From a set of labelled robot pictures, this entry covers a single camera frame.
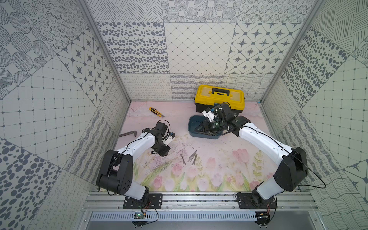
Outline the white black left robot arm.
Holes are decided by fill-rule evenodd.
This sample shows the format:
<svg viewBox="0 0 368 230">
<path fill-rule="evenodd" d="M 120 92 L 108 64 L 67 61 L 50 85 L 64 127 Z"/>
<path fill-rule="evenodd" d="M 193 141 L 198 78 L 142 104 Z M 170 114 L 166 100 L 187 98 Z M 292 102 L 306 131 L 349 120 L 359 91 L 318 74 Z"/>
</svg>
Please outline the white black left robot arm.
<svg viewBox="0 0 368 230">
<path fill-rule="evenodd" d="M 133 180 L 134 162 L 149 149 L 151 154 L 167 156 L 174 138 L 170 123 L 159 120 L 155 127 L 143 129 L 142 134 L 127 146 L 108 150 L 103 156 L 96 185 L 111 196 L 127 196 L 145 205 L 149 202 L 149 189 Z"/>
</svg>

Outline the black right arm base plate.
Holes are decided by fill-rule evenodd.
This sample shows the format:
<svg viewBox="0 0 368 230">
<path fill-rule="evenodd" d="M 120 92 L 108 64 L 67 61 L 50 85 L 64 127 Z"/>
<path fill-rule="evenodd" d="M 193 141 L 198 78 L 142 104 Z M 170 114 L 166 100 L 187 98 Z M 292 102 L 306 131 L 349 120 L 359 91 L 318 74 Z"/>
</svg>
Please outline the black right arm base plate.
<svg viewBox="0 0 368 230">
<path fill-rule="evenodd" d="M 278 205 L 276 198 L 273 196 L 270 199 L 263 199 L 259 195 L 251 193 L 235 194 L 235 199 L 240 209 L 277 209 Z"/>
</svg>

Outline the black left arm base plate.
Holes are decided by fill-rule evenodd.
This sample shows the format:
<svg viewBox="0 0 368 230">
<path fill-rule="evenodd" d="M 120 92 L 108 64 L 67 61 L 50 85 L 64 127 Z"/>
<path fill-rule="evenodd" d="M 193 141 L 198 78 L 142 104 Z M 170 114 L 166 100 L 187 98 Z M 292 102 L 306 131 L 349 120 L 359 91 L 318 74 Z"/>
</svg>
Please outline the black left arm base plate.
<svg viewBox="0 0 368 230">
<path fill-rule="evenodd" d="M 163 194 L 148 193 L 142 199 L 134 199 L 132 197 L 125 197 L 123 209 L 161 209 L 163 201 Z"/>
</svg>

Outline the teal plastic storage box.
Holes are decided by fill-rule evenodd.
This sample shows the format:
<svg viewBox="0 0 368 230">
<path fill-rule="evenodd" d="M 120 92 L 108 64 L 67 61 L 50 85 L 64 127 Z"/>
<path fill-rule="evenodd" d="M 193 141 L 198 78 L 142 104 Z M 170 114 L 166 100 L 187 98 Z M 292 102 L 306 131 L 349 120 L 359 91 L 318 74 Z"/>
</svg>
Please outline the teal plastic storage box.
<svg viewBox="0 0 368 230">
<path fill-rule="evenodd" d="M 202 122 L 205 119 L 206 118 L 204 116 L 200 116 L 200 115 L 194 115 L 190 117 L 189 122 L 188 122 L 188 131 L 189 131 L 190 136 L 194 138 L 203 138 L 203 139 L 213 139 L 213 140 L 219 139 L 222 132 L 219 135 L 211 136 L 211 135 L 201 134 L 196 131 L 196 128 L 201 126 Z"/>
</svg>

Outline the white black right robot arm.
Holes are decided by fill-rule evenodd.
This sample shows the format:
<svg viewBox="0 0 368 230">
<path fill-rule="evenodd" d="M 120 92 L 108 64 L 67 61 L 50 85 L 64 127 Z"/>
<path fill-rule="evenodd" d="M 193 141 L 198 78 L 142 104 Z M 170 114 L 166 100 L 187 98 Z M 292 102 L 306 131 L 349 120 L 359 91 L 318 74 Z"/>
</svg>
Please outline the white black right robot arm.
<svg viewBox="0 0 368 230">
<path fill-rule="evenodd" d="M 293 191 L 309 174 L 306 152 L 285 145 L 261 131 L 244 116 L 234 113 L 229 103 L 221 103 L 202 111 L 204 120 L 195 129 L 202 135 L 218 136 L 232 133 L 255 145 L 277 166 L 275 174 L 252 190 L 251 201 L 260 206 L 284 191 Z"/>
</svg>

